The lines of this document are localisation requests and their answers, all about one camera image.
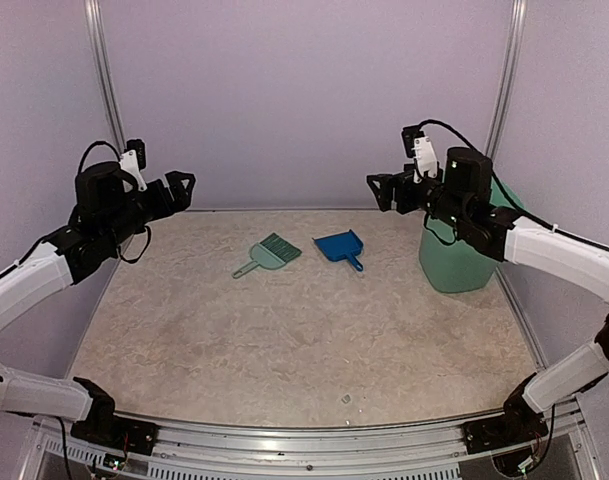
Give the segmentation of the blue plastic dustpan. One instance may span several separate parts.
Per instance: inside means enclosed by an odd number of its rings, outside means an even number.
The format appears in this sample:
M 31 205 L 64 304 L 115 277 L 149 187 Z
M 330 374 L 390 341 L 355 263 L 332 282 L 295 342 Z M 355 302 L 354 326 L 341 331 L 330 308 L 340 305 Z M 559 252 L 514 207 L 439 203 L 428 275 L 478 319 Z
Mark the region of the blue plastic dustpan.
M 363 251 L 363 242 L 353 230 L 316 238 L 313 242 L 327 260 L 331 262 L 346 260 L 356 271 L 364 270 L 358 260 Z

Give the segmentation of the green hand brush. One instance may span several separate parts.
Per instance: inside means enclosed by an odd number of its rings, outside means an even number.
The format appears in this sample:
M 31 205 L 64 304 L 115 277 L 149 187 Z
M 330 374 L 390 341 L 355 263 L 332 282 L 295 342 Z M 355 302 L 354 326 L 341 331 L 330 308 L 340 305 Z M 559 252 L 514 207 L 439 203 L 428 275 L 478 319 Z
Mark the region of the green hand brush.
M 249 249 L 250 260 L 236 269 L 233 279 L 239 279 L 256 268 L 279 270 L 302 254 L 302 250 L 276 233 L 271 233 L 262 241 L 253 244 Z

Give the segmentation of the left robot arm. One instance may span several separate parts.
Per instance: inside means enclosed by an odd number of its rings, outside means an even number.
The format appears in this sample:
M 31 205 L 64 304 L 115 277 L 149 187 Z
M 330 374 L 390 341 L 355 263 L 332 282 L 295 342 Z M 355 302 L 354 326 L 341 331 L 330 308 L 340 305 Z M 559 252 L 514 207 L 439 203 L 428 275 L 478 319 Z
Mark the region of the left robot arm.
M 138 163 L 127 159 L 79 172 L 69 222 L 0 272 L 0 333 L 43 300 L 93 275 L 105 261 L 121 258 L 123 243 L 150 234 L 151 222 L 186 210 L 195 185 L 193 174 L 178 171 L 145 182 Z M 0 412 L 83 421 L 99 442 L 111 445 L 123 436 L 124 424 L 101 396 L 100 388 L 85 380 L 61 380 L 0 363 Z

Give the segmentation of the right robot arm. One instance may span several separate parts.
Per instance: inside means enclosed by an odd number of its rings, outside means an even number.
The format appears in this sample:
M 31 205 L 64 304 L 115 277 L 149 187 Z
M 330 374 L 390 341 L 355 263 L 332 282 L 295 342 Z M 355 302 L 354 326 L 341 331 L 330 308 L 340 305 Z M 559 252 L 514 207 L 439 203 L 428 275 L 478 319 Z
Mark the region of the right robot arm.
M 609 247 L 545 227 L 518 208 L 490 201 L 494 180 L 490 158 L 451 147 L 446 167 L 422 163 L 421 153 L 397 174 L 371 174 L 366 182 L 382 211 L 422 210 L 450 226 L 456 240 L 497 262 L 543 271 L 577 285 L 609 305 Z M 506 400 L 495 433 L 507 444 L 519 442 L 535 424 L 534 415 L 609 374 L 609 313 L 594 340 L 524 381 Z

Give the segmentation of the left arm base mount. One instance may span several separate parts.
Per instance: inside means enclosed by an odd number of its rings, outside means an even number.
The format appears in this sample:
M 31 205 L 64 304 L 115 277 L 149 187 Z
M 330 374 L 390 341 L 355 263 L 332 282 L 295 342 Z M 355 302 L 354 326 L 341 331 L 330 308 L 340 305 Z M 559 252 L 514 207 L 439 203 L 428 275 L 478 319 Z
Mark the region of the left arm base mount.
M 151 456 L 158 430 L 155 423 L 118 416 L 100 406 L 72 425 L 71 436 L 124 453 Z

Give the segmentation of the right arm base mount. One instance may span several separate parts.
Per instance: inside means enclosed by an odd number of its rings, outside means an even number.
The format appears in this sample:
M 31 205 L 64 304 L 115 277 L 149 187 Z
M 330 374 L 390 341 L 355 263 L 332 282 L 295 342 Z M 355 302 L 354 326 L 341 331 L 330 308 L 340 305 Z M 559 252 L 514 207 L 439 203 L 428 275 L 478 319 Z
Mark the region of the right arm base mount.
M 517 411 L 465 422 L 462 432 L 469 455 L 511 447 L 546 437 L 549 429 L 542 414 Z

